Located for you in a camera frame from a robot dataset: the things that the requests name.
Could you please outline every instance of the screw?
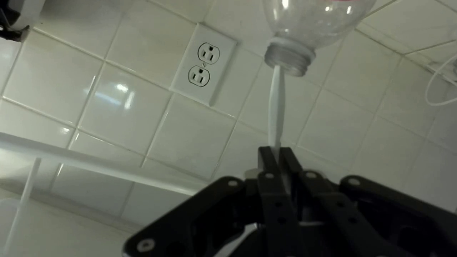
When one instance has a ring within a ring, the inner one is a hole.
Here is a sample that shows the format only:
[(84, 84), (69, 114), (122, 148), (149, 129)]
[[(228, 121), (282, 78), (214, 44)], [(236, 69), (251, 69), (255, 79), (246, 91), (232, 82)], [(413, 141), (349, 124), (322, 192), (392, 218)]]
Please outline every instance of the screw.
[(136, 245), (139, 252), (151, 251), (155, 246), (155, 241), (152, 238), (141, 239)]
[(305, 172), (305, 176), (313, 179), (313, 178), (316, 178), (316, 174), (315, 172)]
[(228, 186), (235, 186), (235, 185), (238, 185), (238, 181), (235, 181), (235, 179), (228, 181)]
[(353, 186), (359, 186), (361, 182), (356, 178), (348, 178), (348, 184)]

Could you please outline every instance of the white wire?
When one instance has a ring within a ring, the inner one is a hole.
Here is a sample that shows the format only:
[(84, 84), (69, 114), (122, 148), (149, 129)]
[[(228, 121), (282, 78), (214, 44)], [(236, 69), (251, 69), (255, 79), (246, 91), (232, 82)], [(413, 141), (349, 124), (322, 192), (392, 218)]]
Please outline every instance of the white wire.
[[(426, 102), (428, 105), (435, 105), (435, 106), (438, 106), (438, 105), (446, 105), (446, 104), (451, 104), (451, 102), (455, 102), (455, 101), (457, 101), (457, 97), (455, 97), (455, 98), (445, 99), (445, 101), (431, 101), (429, 97), (428, 97), (428, 95), (429, 95), (431, 84), (433, 82), (433, 79), (436, 78), (436, 75), (441, 74), (442, 69), (443, 69), (448, 64), (451, 64), (451, 62), (453, 62), (453, 61), (457, 61), (457, 54), (451, 55), (446, 61), (443, 61), (442, 65), (439, 65), (439, 67), (433, 71), (433, 74), (429, 77), (428, 84), (426, 84), (426, 88), (425, 88), (425, 95), (423, 95), (425, 102)], [(453, 87), (457, 87), (457, 82), (455, 82), (455, 81), (452, 81), (452, 79), (446, 79), (446, 81), (451, 82)]]
[(278, 155), (278, 149), (281, 146), (284, 112), (284, 69), (279, 65), (274, 65), (268, 104), (268, 144), (272, 146), (275, 156)]

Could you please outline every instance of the white pipe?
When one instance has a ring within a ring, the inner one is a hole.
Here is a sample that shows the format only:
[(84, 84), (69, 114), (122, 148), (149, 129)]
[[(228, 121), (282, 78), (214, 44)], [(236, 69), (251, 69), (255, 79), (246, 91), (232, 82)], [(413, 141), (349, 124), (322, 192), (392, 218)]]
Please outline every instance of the white pipe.
[(268, 104), (268, 144), (272, 146), (275, 156), (281, 146), (281, 135), (284, 126), (285, 114), (285, 88), (284, 88), (284, 69), (279, 65), (274, 65), (272, 79), (269, 88)]
[(55, 162), (62, 162), (74, 166), (84, 168), (91, 172), (98, 172), (144, 185), (156, 186), (166, 191), (174, 191), (184, 195), (195, 194), (195, 189), (178, 186), (159, 179), (152, 179), (139, 175), (141, 169), (135, 169), (126, 165), (115, 164), (106, 159), (95, 158), (86, 154), (74, 152), (69, 149), (58, 148), (54, 145), (42, 144), (38, 141), (25, 139), (21, 136), (14, 136), (9, 134), (0, 132), (0, 148), (18, 151), (29, 155), (35, 155), (44, 159), (51, 159)]
[(15, 234), (16, 226), (19, 224), (19, 219), (21, 219), (21, 216), (24, 214), (24, 208), (26, 206), (26, 202), (29, 199), (32, 184), (34, 184), (34, 179), (35, 179), (36, 172), (39, 169), (39, 165), (41, 165), (41, 158), (35, 158), (34, 162), (32, 162), (32, 166), (31, 166), (31, 169), (29, 169), (29, 172), (26, 175), (25, 186), (22, 189), (22, 195), (19, 196), (14, 219), (11, 222), (8, 235), (6, 235), (5, 242), (4, 242), (2, 257), (6, 257), (9, 254), (9, 246), (11, 246), (11, 242), (14, 239), (14, 234)]

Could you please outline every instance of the outlet faceplate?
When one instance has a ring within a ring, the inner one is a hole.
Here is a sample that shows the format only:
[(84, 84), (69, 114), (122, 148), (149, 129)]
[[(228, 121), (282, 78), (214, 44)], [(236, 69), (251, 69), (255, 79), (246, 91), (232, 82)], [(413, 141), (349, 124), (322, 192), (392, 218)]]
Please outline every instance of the outlet faceplate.
[(196, 24), (171, 88), (211, 105), (234, 45), (234, 39)]

